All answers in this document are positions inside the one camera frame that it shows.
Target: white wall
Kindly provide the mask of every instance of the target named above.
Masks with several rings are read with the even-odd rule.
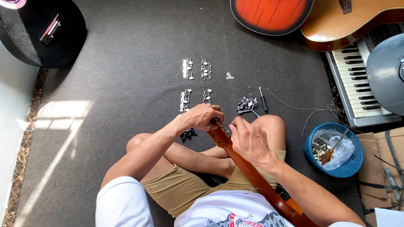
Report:
[[[19,122],[28,113],[38,69],[16,59],[0,42],[0,223],[23,135]]]

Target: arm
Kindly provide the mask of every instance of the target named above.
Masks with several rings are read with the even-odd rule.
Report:
[[[141,181],[163,156],[174,141],[189,128],[212,130],[219,124],[209,121],[217,117],[223,122],[223,113],[217,105],[199,104],[188,112],[178,115],[168,125],[144,139],[133,152],[128,152],[105,174],[101,188],[115,178],[129,176]]]
[[[360,217],[337,197],[279,159],[269,149],[267,135],[259,127],[237,117],[230,128],[234,151],[274,175],[314,223],[328,226],[345,221],[365,226]]]

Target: screwdriver with wooden handle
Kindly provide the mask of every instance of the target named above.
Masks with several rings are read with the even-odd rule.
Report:
[[[261,93],[261,101],[262,101],[262,106],[264,107],[264,111],[268,112],[267,102],[265,101],[265,97],[262,95],[261,87],[259,87],[259,92]]]

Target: plastic bag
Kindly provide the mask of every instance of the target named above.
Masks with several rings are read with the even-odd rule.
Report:
[[[331,129],[320,129],[316,131],[313,135],[313,141],[318,137],[321,137],[330,142],[331,148],[338,142],[341,138],[342,133],[338,132],[337,130]],[[333,160],[325,163],[323,166],[321,162],[317,160],[317,163],[324,168],[325,170],[334,170],[340,167],[344,162],[346,162],[349,157],[354,153],[355,146],[352,143],[352,140],[348,137],[344,137],[341,142],[337,145],[334,149],[334,153],[332,154]]]

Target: knee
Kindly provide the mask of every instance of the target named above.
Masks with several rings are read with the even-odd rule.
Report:
[[[126,145],[126,152],[128,153],[130,150],[132,150],[134,147],[136,147],[142,140],[145,138],[149,137],[151,133],[139,133],[132,137],[128,144]]]
[[[257,122],[257,124],[262,127],[270,126],[271,128],[278,129],[285,128],[285,122],[283,119],[276,115],[263,115],[257,118],[254,122]]]

